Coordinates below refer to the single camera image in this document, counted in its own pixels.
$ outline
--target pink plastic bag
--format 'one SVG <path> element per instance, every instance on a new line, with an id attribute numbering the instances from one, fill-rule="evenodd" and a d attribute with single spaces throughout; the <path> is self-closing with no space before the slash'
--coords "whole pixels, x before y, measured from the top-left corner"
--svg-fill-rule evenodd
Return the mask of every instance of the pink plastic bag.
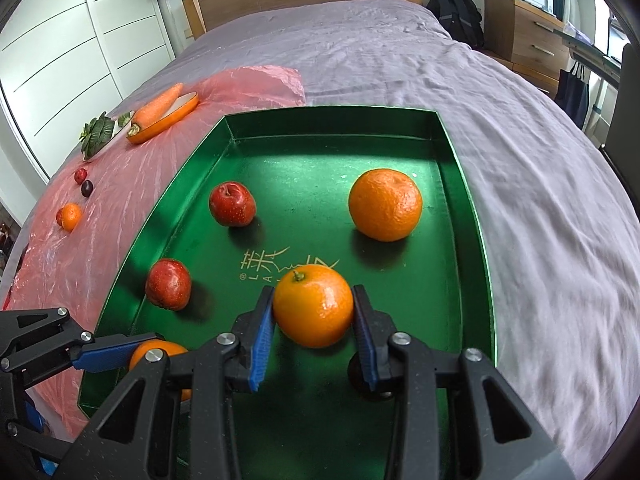
<path id="1" fill-rule="evenodd" d="M 197 92 L 200 104 L 175 126 L 138 146 L 118 134 L 91 161 L 83 162 L 82 155 L 71 160 L 49 184 L 36 205 L 8 309 L 65 306 L 82 327 L 93 331 L 146 217 L 218 120 L 229 113 L 305 103 L 300 74 L 277 66 L 225 70 L 186 85 L 184 93 L 188 92 Z M 74 181 L 80 167 L 87 169 L 94 184 L 88 199 Z M 76 202 L 83 210 L 71 233 L 56 224 L 56 211 L 67 202 Z M 36 387 L 73 437 L 86 424 L 77 406 L 81 378 L 80 371 L 70 368 Z"/>

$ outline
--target wooden cabinet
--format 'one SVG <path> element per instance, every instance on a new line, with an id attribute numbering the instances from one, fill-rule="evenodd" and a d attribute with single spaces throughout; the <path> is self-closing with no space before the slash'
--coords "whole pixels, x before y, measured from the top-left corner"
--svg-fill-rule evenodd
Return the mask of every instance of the wooden cabinet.
<path id="1" fill-rule="evenodd" d="M 569 49 L 554 34 L 564 23 L 522 0 L 485 0 L 484 14 L 485 47 L 555 97 L 560 71 L 569 61 Z"/>

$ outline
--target drawer handle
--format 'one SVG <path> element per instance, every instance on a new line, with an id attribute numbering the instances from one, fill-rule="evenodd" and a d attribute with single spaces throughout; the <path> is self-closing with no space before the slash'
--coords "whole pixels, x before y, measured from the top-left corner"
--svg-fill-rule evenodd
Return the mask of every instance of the drawer handle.
<path id="1" fill-rule="evenodd" d="M 548 30 L 549 32 L 553 32 L 554 30 L 551 27 L 547 27 L 546 25 L 543 25 L 540 22 L 533 22 L 535 23 L 537 26 L 544 28 L 545 30 Z"/>
<path id="2" fill-rule="evenodd" d="M 540 52 L 544 52 L 548 56 L 555 56 L 556 55 L 553 52 L 548 51 L 546 48 L 542 48 L 541 46 L 537 46 L 537 45 L 531 45 L 531 46 L 533 48 L 535 48 L 536 50 L 539 50 Z"/>

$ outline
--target red apple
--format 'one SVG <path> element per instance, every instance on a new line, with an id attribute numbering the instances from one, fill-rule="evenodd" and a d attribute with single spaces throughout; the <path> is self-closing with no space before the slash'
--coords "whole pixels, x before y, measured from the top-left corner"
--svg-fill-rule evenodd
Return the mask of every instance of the red apple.
<path id="1" fill-rule="evenodd" d="M 156 261 L 146 277 L 145 294 L 160 308 L 184 309 L 191 296 L 191 276 L 187 267 L 172 258 Z"/>
<path id="2" fill-rule="evenodd" d="M 239 182 L 223 182 L 209 195 L 209 210 L 220 225 L 244 227 L 255 216 L 255 200 Z"/>
<path id="3" fill-rule="evenodd" d="M 87 175 L 88 173 L 85 168 L 79 168 L 78 170 L 76 170 L 76 172 L 74 173 L 74 180 L 76 181 L 76 184 L 80 186 L 80 184 L 82 184 L 86 180 Z"/>

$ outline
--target carrot leaf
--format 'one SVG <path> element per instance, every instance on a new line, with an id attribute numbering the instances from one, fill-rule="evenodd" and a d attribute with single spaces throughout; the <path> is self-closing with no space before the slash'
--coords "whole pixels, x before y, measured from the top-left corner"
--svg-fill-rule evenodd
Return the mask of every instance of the carrot leaf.
<path id="1" fill-rule="evenodd" d="M 125 124 L 129 122 L 131 117 L 133 116 L 133 112 L 126 112 L 118 117 L 118 126 L 123 128 Z"/>

